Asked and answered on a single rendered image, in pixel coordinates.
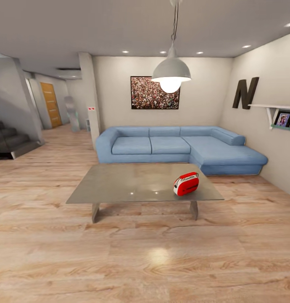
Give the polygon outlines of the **radio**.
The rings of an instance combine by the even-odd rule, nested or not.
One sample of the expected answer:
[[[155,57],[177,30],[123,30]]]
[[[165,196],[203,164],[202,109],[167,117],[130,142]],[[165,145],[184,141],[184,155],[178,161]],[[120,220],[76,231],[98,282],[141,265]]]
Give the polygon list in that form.
[[[199,179],[194,176],[195,174],[197,173],[192,172],[189,174],[182,175],[179,179],[175,181],[174,192],[178,196],[184,196],[185,194],[193,192],[197,189]]]

